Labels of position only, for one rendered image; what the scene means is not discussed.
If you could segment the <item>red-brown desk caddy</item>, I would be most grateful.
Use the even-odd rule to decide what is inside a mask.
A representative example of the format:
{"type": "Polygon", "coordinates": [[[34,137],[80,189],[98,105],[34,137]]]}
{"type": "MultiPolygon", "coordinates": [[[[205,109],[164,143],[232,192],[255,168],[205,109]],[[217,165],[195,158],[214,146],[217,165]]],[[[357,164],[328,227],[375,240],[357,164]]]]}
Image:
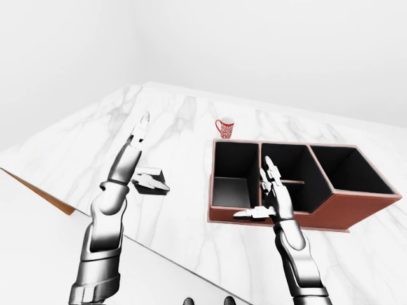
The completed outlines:
{"type": "Polygon", "coordinates": [[[265,204],[259,176],[265,156],[279,169],[303,229],[347,232],[401,199],[357,146],[217,139],[212,150],[210,222],[273,226],[271,219],[234,216],[265,204]]]}

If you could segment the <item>red patterned mug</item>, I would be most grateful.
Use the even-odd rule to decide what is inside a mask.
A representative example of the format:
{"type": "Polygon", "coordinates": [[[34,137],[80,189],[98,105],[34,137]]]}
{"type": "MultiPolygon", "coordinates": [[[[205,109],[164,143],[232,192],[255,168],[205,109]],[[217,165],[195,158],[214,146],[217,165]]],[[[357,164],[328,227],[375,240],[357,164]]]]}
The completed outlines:
{"type": "Polygon", "coordinates": [[[230,139],[232,132],[233,132],[233,127],[234,127],[234,119],[225,116],[221,119],[217,119],[215,122],[215,126],[220,133],[220,136],[222,139],[230,139]]]}

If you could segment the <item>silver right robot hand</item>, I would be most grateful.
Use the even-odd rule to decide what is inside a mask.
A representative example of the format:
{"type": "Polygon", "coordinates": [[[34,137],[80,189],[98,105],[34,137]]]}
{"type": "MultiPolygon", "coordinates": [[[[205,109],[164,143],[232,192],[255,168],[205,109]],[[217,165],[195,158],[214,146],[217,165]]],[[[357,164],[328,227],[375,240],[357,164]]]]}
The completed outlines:
{"type": "Polygon", "coordinates": [[[276,224],[283,220],[294,219],[293,204],[289,191],[281,181],[281,174],[269,156],[265,156],[266,169],[260,168],[261,189],[265,206],[258,206],[234,213],[235,219],[265,221],[271,218],[276,224]]]}

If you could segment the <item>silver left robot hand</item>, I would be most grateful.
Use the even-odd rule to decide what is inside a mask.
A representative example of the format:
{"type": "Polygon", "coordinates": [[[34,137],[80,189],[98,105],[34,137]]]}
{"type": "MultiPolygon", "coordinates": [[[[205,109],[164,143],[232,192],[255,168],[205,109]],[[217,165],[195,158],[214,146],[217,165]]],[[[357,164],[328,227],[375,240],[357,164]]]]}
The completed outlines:
{"type": "Polygon", "coordinates": [[[108,181],[127,185],[132,177],[142,154],[144,140],[149,124],[150,113],[147,111],[137,123],[113,162],[108,174],[108,181]]]}

